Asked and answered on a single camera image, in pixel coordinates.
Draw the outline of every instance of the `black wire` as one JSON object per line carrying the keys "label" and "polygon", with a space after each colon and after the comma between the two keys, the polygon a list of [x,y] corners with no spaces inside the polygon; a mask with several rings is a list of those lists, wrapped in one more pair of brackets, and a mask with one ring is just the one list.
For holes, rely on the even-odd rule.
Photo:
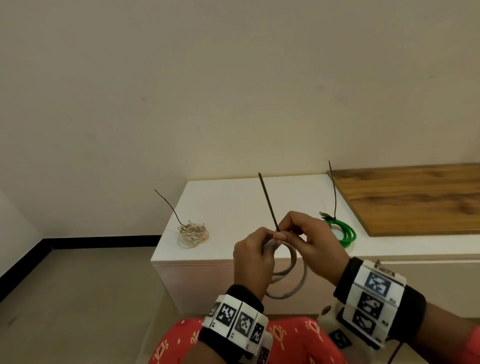
{"label": "black wire", "polygon": [[175,212],[175,209],[172,207],[172,205],[170,204],[170,202],[168,202],[167,199],[166,199],[165,197],[163,197],[161,194],[158,194],[158,195],[165,200],[165,202],[168,204],[168,206],[171,207],[171,209],[173,210],[173,213],[174,213],[175,216],[177,217],[177,220],[179,221],[180,225],[185,226],[185,225],[183,225],[183,224],[180,222],[179,216],[178,216],[177,213]]}
{"label": "black wire", "polygon": [[260,172],[258,172],[258,177],[260,177],[260,182],[262,183],[262,187],[264,188],[265,197],[267,198],[268,207],[270,208],[270,212],[272,213],[273,222],[275,223],[275,228],[276,228],[277,231],[280,231],[280,228],[278,227],[278,224],[276,223],[275,215],[273,214],[272,204],[270,203],[270,199],[268,198],[267,188],[265,187],[264,179],[262,178],[262,175],[260,174]]}
{"label": "black wire", "polygon": [[335,178],[333,178],[332,165],[330,164],[330,161],[328,161],[328,166],[330,167],[330,177],[332,177],[333,193],[334,193],[334,195],[335,195],[335,210],[333,211],[333,219],[335,220],[335,218],[336,218],[336,188],[335,188]]}
{"label": "black wire", "polygon": [[402,347],[402,345],[403,345],[402,342],[398,344],[398,346],[397,346],[396,349],[394,350],[392,356],[390,357],[390,359],[388,359],[387,364],[392,364],[392,361],[393,361],[393,359],[395,358],[396,353],[398,353],[398,351],[400,350],[400,348]]}

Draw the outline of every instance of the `white countertop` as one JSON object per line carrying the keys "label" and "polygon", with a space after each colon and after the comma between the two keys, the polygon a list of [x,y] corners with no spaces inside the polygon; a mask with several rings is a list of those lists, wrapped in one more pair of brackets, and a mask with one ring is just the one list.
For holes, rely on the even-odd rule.
{"label": "white countertop", "polygon": [[[319,211],[333,215],[332,181],[326,174],[268,177],[264,182],[278,222],[290,210],[314,217],[319,217]],[[337,218],[357,233],[348,249],[351,256],[389,260],[480,257],[480,235],[370,237],[338,191],[337,202]],[[258,178],[190,181],[175,209],[183,223],[204,223],[210,238],[192,249],[182,247],[179,223],[172,213],[152,256],[154,265],[231,263],[237,241],[260,226],[275,229]],[[290,258],[283,246],[275,257],[278,261]]]}

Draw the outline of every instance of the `red pants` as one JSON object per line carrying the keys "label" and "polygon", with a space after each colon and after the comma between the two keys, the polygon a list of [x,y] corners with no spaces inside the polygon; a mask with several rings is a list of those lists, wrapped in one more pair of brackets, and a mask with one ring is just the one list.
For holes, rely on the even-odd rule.
{"label": "red pants", "polygon": [[[180,364],[197,343],[202,320],[188,318],[176,323],[162,338],[149,364]],[[268,323],[273,336],[269,364],[345,364],[346,360],[318,323],[307,317],[285,318]]]}

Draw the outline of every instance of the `hand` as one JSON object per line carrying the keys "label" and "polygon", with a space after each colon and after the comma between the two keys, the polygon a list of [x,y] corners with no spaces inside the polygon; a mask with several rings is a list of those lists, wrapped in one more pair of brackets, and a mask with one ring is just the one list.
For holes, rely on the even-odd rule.
{"label": "hand", "polygon": [[272,282],[275,265],[273,255],[278,248],[278,244],[269,242],[262,255],[262,243],[273,234],[272,230],[259,228],[236,243],[233,250],[234,283],[248,288],[260,301]]}
{"label": "hand", "polygon": [[292,245],[315,274],[338,284],[350,257],[325,221],[290,211],[278,227],[281,232],[276,232],[274,239]]}

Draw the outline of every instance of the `black strap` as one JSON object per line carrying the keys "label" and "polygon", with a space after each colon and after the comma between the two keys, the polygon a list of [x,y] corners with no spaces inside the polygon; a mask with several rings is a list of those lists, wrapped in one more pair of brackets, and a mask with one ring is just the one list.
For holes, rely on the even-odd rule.
{"label": "black strap", "polygon": [[[260,313],[264,311],[264,305],[249,289],[239,284],[233,284],[227,290],[227,293],[236,299],[245,302]],[[245,351],[235,345],[233,342],[224,338],[209,328],[202,328],[198,334],[198,340],[204,342],[211,347],[218,355],[221,356],[227,364],[237,364]]]}
{"label": "black strap", "polygon": [[[362,264],[363,260],[356,257],[351,258],[348,262],[333,293],[341,303],[346,304],[348,293]],[[420,329],[426,310],[425,297],[407,285],[388,336],[399,342],[412,342]]]}

